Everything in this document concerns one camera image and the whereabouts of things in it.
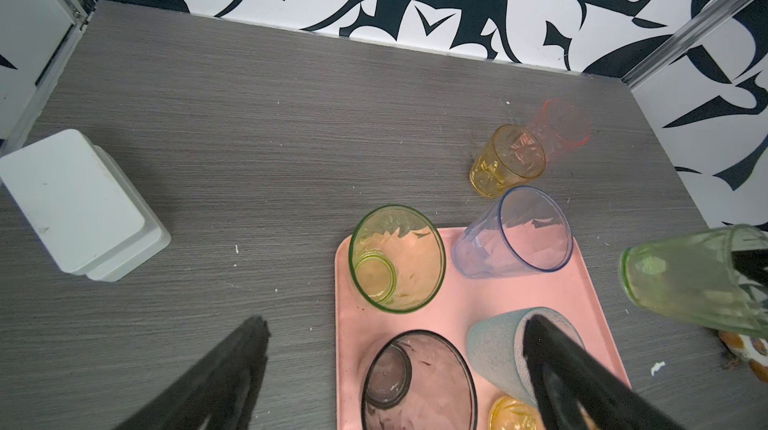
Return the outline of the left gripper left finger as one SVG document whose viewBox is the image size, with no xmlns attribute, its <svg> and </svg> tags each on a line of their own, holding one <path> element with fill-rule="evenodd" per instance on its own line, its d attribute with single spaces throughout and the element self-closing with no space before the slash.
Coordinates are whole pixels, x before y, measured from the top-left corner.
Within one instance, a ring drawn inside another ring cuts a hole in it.
<svg viewBox="0 0 768 430">
<path fill-rule="evenodd" d="M 246 319 L 120 429 L 247 429 L 268 361 L 266 320 Z"/>
</svg>

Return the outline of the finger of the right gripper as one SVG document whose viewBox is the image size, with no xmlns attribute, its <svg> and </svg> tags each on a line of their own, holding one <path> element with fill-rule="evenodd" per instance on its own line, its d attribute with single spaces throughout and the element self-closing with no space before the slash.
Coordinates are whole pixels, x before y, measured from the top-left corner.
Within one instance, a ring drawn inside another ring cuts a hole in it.
<svg viewBox="0 0 768 430">
<path fill-rule="evenodd" d="M 768 286 L 767 249 L 732 251 L 731 260 L 738 273 L 759 285 Z"/>
</svg>

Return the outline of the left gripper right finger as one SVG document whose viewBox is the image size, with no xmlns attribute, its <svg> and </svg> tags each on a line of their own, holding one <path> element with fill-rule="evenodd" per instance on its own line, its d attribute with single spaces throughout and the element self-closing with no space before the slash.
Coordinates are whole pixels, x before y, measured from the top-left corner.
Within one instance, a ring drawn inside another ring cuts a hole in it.
<svg viewBox="0 0 768 430">
<path fill-rule="evenodd" d="M 525 325 L 523 355 L 547 429 L 679 429 L 542 315 Z"/>
</svg>

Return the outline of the green short glass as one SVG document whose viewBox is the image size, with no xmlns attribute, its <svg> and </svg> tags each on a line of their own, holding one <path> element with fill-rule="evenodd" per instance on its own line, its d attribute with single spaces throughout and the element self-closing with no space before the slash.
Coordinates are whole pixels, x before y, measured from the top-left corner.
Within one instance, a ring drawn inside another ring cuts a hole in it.
<svg viewBox="0 0 768 430">
<path fill-rule="evenodd" d="M 732 265 L 731 252 L 767 249 L 767 234 L 740 224 L 636 245 L 619 259 L 636 306 L 715 330 L 767 337 L 767 287 Z"/>
</svg>

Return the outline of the orange tall glass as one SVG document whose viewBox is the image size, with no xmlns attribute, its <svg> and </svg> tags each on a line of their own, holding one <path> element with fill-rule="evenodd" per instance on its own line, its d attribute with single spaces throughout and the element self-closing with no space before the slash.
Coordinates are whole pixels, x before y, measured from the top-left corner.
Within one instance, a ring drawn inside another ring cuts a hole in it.
<svg viewBox="0 0 768 430">
<path fill-rule="evenodd" d="M 500 396 L 489 411 L 490 430 L 537 430 L 544 429 L 539 411 L 508 395 Z"/>
</svg>

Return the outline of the teal frosted glass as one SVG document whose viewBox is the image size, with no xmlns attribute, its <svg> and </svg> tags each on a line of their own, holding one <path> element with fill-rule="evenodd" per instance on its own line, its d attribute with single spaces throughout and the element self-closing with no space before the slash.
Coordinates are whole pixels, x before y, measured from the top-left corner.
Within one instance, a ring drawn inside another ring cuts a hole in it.
<svg viewBox="0 0 768 430">
<path fill-rule="evenodd" d="M 526 323 L 535 315 L 584 344 L 576 328 L 562 314 L 547 307 L 519 309 L 480 321 L 467 335 L 467 356 L 472 369 L 505 394 L 536 407 L 534 389 L 523 356 Z"/>
</svg>

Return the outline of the pink plastic tray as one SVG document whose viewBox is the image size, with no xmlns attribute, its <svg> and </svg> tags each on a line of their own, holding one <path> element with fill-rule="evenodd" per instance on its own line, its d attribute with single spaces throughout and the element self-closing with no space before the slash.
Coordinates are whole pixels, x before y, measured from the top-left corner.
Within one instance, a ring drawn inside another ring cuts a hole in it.
<svg viewBox="0 0 768 430">
<path fill-rule="evenodd" d="M 392 314 L 367 302 L 353 284 L 348 264 L 350 242 L 335 255 L 337 426 L 359 429 L 361 392 L 370 360 L 387 341 L 408 330 L 430 330 L 460 352 L 476 322 L 518 309 L 548 307 L 575 327 L 585 349 L 624 384 L 630 382 L 594 289 L 581 250 L 569 263 L 546 275 L 503 279 L 467 279 L 446 264 L 441 289 L 425 307 Z"/>
</svg>

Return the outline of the smoky grey tall glass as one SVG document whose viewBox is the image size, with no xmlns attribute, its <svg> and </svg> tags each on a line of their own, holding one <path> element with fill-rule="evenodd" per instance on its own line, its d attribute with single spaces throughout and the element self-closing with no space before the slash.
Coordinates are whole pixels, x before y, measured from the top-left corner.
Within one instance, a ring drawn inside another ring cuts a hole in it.
<svg viewBox="0 0 768 430">
<path fill-rule="evenodd" d="M 475 429 L 476 387 L 458 349 L 429 330 L 371 344 L 360 362 L 364 429 Z"/>
</svg>

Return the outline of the blue tall glass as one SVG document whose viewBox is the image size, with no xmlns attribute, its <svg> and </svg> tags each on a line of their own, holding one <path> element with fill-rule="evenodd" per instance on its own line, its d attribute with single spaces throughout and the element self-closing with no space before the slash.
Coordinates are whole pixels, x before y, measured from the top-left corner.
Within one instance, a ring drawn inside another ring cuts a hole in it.
<svg viewBox="0 0 768 430">
<path fill-rule="evenodd" d="M 538 188 L 519 186 L 464 230 L 452 245 L 452 258 L 467 278 L 509 278 L 555 273 L 573 250 L 560 206 Z"/>
</svg>

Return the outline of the light green tall glass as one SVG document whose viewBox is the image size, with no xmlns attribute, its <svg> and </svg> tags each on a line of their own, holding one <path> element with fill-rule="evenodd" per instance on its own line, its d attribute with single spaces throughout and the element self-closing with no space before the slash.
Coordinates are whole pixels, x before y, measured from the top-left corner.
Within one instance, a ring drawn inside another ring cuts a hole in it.
<svg viewBox="0 0 768 430">
<path fill-rule="evenodd" d="M 353 288 L 375 308 L 408 314 L 428 305 L 445 279 L 443 239 L 421 212 L 389 204 L 369 212 L 348 248 Z"/>
</svg>

